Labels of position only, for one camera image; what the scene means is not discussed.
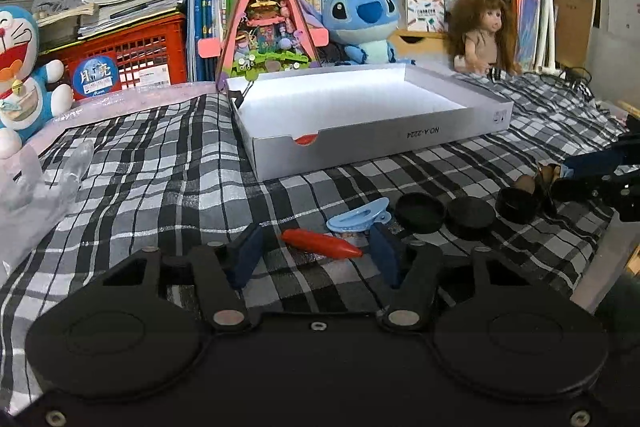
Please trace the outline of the Doraemon plush toy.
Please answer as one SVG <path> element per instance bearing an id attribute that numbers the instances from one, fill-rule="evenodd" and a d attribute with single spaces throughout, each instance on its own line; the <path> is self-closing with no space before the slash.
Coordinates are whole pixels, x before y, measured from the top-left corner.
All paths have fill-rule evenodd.
<path id="1" fill-rule="evenodd" d="M 39 28 L 28 11 L 1 8 L 1 158 L 16 154 L 47 122 L 67 113 L 74 92 L 60 83 L 64 65 L 36 65 Z"/>

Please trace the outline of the black round jar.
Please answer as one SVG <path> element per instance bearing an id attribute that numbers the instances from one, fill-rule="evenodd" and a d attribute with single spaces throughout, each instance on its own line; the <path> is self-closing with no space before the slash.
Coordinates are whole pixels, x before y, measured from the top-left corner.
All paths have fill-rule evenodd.
<path id="1" fill-rule="evenodd" d="M 503 187 L 496 199 L 498 215 L 516 225 L 528 225 L 536 218 L 538 209 L 536 195 L 516 187 Z"/>

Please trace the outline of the red plastic crate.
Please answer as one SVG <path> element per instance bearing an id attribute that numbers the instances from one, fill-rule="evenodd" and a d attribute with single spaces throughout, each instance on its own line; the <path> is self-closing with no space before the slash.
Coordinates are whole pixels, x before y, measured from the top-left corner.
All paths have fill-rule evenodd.
<path id="1" fill-rule="evenodd" d="M 173 12 L 43 52 L 40 65 L 63 63 L 62 80 L 77 101 L 137 86 L 184 83 L 186 18 Z"/>

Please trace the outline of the white cardboard box tray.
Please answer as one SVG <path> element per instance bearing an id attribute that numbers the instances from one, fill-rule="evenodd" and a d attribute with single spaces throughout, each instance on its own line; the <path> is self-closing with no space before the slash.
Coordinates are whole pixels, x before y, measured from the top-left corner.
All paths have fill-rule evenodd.
<path id="1" fill-rule="evenodd" d="M 256 179 L 268 181 L 506 130 L 513 104 L 483 87 L 409 64 L 262 74 L 235 124 Z M 305 134 L 314 143 L 297 145 Z"/>

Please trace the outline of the black white plaid cloth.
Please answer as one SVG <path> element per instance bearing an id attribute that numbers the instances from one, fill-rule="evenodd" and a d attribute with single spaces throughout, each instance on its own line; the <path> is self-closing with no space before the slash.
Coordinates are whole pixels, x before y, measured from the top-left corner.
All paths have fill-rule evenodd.
<path id="1" fill-rule="evenodd" d="M 144 246 L 183 253 L 227 242 L 256 222 L 267 250 L 243 291 L 247 306 L 374 311 L 387 287 L 369 258 L 293 254 L 281 232 L 320 230 L 337 213 L 412 192 L 492 202 L 522 174 L 600 150 L 623 132 L 605 109 L 535 75 L 480 87 L 511 101 L 503 132 L 268 182 L 256 180 L 220 95 L 66 131 L 40 157 L 44 179 L 58 181 L 63 162 L 87 141 L 92 164 L 66 217 L 2 286 L 2 409 L 17 412 L 39 395 L 24 351 L 32 322 Z"/>

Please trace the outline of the wooden drawer box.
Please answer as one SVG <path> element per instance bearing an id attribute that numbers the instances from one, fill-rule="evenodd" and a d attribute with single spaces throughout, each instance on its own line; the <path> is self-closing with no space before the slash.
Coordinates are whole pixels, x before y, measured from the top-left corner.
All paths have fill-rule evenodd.
<path id="1" fill-rule="evenodd" d="M 388 41 L 400 58 L 415 61 L 448 62 L 448 36 L 446 32 L 410 31 L 397 29 Z"/>

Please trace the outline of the light blue hair clip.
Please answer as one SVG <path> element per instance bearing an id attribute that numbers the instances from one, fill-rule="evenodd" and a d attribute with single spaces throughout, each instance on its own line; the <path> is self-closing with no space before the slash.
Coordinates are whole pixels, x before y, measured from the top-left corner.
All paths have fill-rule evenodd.
<path id="1" fill-rule="evenodd" d="M 386 223 L 392 220 L 387 210 L 390 200 L 387 197 L 375 199 L 366 205 L 343 212 L 326 221 L 326 227 L 334 233 L 362 233 L 370 230 L 375 223 Z"/>

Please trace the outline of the pink triangular diorama house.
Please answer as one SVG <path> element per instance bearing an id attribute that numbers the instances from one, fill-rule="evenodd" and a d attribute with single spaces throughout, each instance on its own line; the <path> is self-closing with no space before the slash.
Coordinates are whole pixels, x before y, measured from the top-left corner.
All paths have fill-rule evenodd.
<path id="1" fill-rule="evenodd" d="M 240 78 L 316 68 L 320 57 L 299 0 L 234 0 L 224 38 L 214 41 L 216 88 Z"/>

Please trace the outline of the red plastic clip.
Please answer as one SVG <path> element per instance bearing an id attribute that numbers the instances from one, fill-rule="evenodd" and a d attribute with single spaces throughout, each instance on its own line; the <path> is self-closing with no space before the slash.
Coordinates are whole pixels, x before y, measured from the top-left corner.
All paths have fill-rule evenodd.
<path id="1" fill-rule="evenodd" d="M 314 141 L 316 141 L 317 138 L 318 138 L 317 133 L 305 134 L 305 135 L 299 136 L 297 139 L 294 140 L 294 142 L 300 146 L 307 146 L 314 143 Z"/>
<path id="2" fill-rule="evenodd" d="M 352 259 L 363 255 L 360 248 L 331 235 L 320 234 L 303 229 L 285 230 L 282 241 L 299 251 L 317 254 L 331 259 Z"/>

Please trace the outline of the blue Stitch plush toy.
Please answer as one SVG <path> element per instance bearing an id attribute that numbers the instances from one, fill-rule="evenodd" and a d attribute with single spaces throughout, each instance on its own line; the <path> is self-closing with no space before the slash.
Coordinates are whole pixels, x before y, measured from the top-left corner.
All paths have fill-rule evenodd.
<path id="1" fill-rule="evenodd" d="M 397 63 L 390 36 L 398 29 L 397 0 L 326 0 L 318 12 L 298 0 L 308 22 L 326 28 L 329 44 L 320 53 L 326 65 L 380 65 Z"/>

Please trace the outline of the black round case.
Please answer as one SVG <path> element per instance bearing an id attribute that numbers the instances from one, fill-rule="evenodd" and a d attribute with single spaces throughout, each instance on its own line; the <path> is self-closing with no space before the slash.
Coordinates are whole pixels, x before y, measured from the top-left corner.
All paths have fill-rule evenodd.
<path id="1" fill-rule="evenodd" d="M 446 206 L 447 229 L 458 239 L 465 241 L 479 241 L 485 237 L 495 219 L 494 207 L 478 197 L 457 197 Z"/>

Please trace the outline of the black binder clip on box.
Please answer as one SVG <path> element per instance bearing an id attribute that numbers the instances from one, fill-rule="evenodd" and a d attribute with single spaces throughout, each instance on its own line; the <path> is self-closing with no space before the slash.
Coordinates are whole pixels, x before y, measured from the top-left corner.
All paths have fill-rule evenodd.
<path id="1" fill-rule="evenodd" d="M 248 95 L 248 91 L 250 91 L 250 86 L 248 86 L 244 90 L 229 90 L 228 91 L 228 99 L 232 103 L 232 106 L 235 109 L 240 109 L 242 104 L 244 103 L 246 96 Z"/>

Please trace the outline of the white patterned carton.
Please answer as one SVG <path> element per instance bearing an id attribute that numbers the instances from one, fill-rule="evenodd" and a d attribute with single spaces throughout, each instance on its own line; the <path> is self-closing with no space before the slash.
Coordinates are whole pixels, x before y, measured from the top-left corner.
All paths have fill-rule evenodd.
<path id="1" fill-rule="evenodd" d="M 399 28 L 408 31 L 445 32 L 444 0 L 397 0 Z"/>

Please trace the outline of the brown haired baby doll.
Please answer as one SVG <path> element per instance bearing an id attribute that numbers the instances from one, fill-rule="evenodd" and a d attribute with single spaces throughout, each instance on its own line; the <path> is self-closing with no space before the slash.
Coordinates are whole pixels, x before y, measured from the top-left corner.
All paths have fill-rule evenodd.
<path id="1" fill-rule="evenodd" d="M 519 74 L 513 14 L 504 0 L 457 0 L 448 24 L 450 60 L 457 72 L 486 75 L 492 68 Z"/>

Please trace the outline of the black round lid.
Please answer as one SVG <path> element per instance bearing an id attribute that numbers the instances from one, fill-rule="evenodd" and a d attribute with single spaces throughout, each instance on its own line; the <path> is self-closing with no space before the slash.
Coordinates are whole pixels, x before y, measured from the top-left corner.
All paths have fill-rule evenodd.
<path id="1" fill-rule="evenodd" d="M 419 192 L 401 195 L 395 205 L 398 225 L 410 234 L 431 234 L 444 223 L 446 208 L 437 198 Z"/>

